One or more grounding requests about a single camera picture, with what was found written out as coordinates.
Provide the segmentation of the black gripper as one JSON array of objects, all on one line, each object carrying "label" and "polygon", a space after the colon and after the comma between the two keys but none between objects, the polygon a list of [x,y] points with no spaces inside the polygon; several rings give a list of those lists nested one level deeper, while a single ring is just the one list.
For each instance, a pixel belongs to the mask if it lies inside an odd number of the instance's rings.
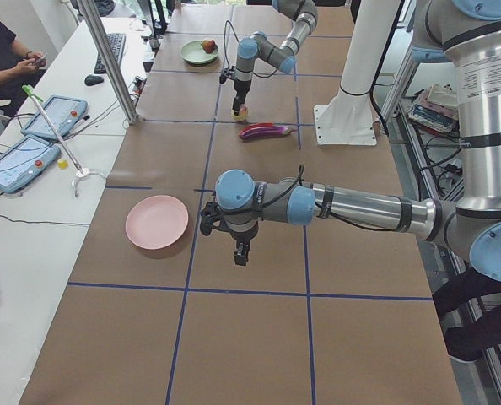
[{"label": "black gripper", "polygon": [[251,73],[240,71],[236,67],[227,67],[220,73],[219,82],[224,84],[227,80],[234,82],[235,97],[232,112],[240,112],[241,106],[245,103],[245,98],[251,89]]},{"label": "black gripper", "polygon": [[252,219],[245,224],[230,223],[224,216],[221,207],[216,202],[207,202],[200,212],[200,231],[210,236],[213,230],[229,233],[235,240],[234,263],[246,266],[249,260],[251,240],[258,233],[258,222]]}]

